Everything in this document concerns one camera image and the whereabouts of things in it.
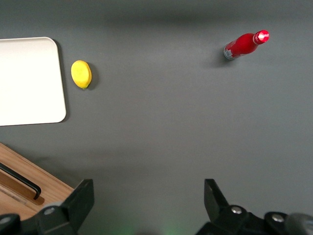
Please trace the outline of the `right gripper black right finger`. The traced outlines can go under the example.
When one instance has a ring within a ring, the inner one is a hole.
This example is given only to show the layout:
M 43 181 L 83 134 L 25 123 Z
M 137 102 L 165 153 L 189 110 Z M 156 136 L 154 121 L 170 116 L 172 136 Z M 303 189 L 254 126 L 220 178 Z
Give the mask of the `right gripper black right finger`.
M 287 214 L 267 212 L 263 218 L 227 202 L 214 179 L 204 181 L 204 205 L 209 222 L 198 235 L 286 235 Z

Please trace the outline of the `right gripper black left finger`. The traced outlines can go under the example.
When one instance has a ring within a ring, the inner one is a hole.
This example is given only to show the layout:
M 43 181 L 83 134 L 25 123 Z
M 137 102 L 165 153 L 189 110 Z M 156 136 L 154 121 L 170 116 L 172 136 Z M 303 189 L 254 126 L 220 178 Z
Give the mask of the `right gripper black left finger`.
M 0 216 L 2 235 L 77 235 L 94 205 L 92 179 L 84 179 L 59 205 L 44 207 L 29 219 L 16 213 Z

